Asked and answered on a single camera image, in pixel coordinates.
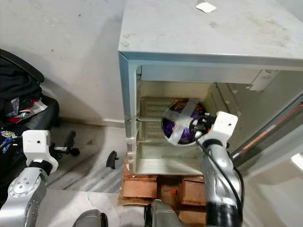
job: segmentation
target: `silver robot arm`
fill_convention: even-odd
[[[241,226],[241,184],[226,151],[238,117],[218,112],[210,131],[197,139],[202,151],[208,226]]]
[[[8,198],[0,210],[2,227],[36,226],[48,175],[58,167],[49,153],[49,131],[28,130],[22,136],[28,167],[9,186]]]
[[[226,151],[237,121],[235,115],[218,112],[216,117],[206,115],[193,122],[202,156],[200,168],[205,182],[207,226],[210,227],[242,225],[242,201],[239,199],[242,189]],[[145,208],[146,227],[184,226],[172,209],[160,200],[154,200],[149,210],[150,218],[148,207]]]

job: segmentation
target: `purple ball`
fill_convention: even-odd
[[[180,114],[182,112],[182,110],[184,109],[184,107],[186,106],[187,102],[188,102],[188,99],[176,100],[172,105],[170,105],[168,110],[171,110],[173,112],[177,112]],[[176,125],[175,122],[173,122],[172,120],[167,118],[168,117],[167,112],[168,111],[165,112],[165,114],[162,118],[162,123],[161,123],[161,128],[162,128],[162,131],[164,132],[166,139],[170,138],[170,136],[173,133],[173,129]],[[203,105],[201,103],[197,103],[195,109],[193,110],[193,112],[190,116],[191,120],[197,119],[199,116],[203,115],[204,113],[206,113],[206,110],[203,107]],[[182,136],[178,142],[178,145],[187,145],[187,144],[190,144],[193,142],[195,142],[195,136],[190,133],[189,128],[185,128],[183,130]]]

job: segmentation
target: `black cable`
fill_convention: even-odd
[[[243,177],[242,177],[240,171],[235,166],[233,167],[233,169],[238,174],[240,182],[241,182],[241,203],[242,203],[242,209],[243,209],[243,206],[244,206],[244,196],[245,196],[244,181],[243,181]]]
[[[203,145],[201,145],[198,141],[197,144],[201,147],[202,151],[211,159],[211,161],[215,164],[215,166],[218,168],[218,170],[220,171],[220,173],[224,176],[225,180],[227,181],[228,185],[230,186],[235,198],[236,198],[236,203],[237,203],[237,210],[238,210],[238,214],[240,216],[241,221],[243,221],[243,210],[242,210],[242,202],[240,201],[239,195],[236,192],[233,184],[231,183],[231,181],[229,180],[228,176],[224,173],[224,171],[220,168],[220,166],[218,165],[218,163],[213,159],[213,157],[211,157],[211,155],[209,153],[206,152],[206,149]]]

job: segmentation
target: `marble floor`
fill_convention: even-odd
[[[110,227],[143,227],[143,206],[119,206],[118,195],[48,189],[39,208],[37,227],[72,227],[87,210],[105,213]]]
[[[70,130],[76,131],[74,147],[80,149],[80,155],[63,155],[57,171],[49,177],[48,188],[118,193],[126,157],[125,129],[63,122],[52,128],[51,141],[63,146]],[[113,150],[119,158],[116,169],[106,167]]]

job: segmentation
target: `chair caster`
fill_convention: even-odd
[[[76,132],[74,130],[70,131],[65,139],[64,146],[72,148],[75,144]]]
[[[106,161],[106,167],[111,167],[112,169],[115,169],[115,161],[118,160],[117,152],[114,150],[109,154],[107,161]]]
[[[78,148],[71,149],[71,155],[78,156],[80,154],[80,151]]]

